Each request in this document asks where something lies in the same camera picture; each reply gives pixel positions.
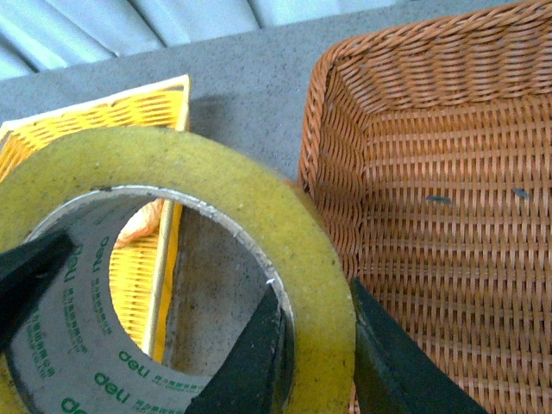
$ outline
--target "black object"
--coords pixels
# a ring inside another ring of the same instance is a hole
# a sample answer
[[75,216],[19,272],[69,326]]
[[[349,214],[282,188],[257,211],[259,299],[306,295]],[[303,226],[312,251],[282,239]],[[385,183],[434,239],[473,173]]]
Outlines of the black object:
[[486,413],[428,358],[358,279],[354,382],[362,413]]
[[0,254],[0,353],[73,250],[65,232],[46,234]]
[[284,338],[284,317],[268,287],[223,365],[185,414],[281,412]]

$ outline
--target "brown wicker basket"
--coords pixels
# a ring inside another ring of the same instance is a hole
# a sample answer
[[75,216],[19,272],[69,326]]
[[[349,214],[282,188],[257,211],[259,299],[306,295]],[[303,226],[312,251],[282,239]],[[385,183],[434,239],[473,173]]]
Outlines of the brown wicker basket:
[[540,1],[343,41],[307,97],[299,182],[348,277],[490,412],[552,412],[551,92]]

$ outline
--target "yellow basket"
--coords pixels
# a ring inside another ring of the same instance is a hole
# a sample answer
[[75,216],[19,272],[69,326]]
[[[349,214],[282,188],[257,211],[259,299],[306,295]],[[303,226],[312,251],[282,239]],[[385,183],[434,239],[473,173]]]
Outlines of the yellow basket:
[[[185,75],[5,122],[0,127],[0,181],[32,153],[83,129],[141,125],[185,130],[189,90],[190,79]],[[181,206],[165,202],[160,231],[114,250],[110,260],[110,289],[116,314],[133,341],[158,362],[165,350],[180,212]]]

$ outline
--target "tape roll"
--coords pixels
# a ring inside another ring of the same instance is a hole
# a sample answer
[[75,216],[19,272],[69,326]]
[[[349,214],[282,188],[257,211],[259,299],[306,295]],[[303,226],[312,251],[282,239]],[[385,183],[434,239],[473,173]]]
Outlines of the tape roll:
[[1,412],[28,412],[25,401],[38,412],[180,413],[209,380],[147,358],[110,306],[110,248],[156,197],[209,215],[276,276],[294,331],[285,413],[346,412],[355,327],[339,259],[293,191],[253,161],[191,133],[93,129],[31,156],[0,184],[0,196],[0,250],[56,227],[69,228],[78,244],[14,340],[13,378],[0,371]]

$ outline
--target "white curtain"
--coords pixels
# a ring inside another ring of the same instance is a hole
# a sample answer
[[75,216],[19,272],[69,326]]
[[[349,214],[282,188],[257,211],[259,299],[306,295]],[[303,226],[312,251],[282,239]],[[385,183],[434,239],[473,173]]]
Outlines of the white curtain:
[[0,0],[0,80],[398,0]]

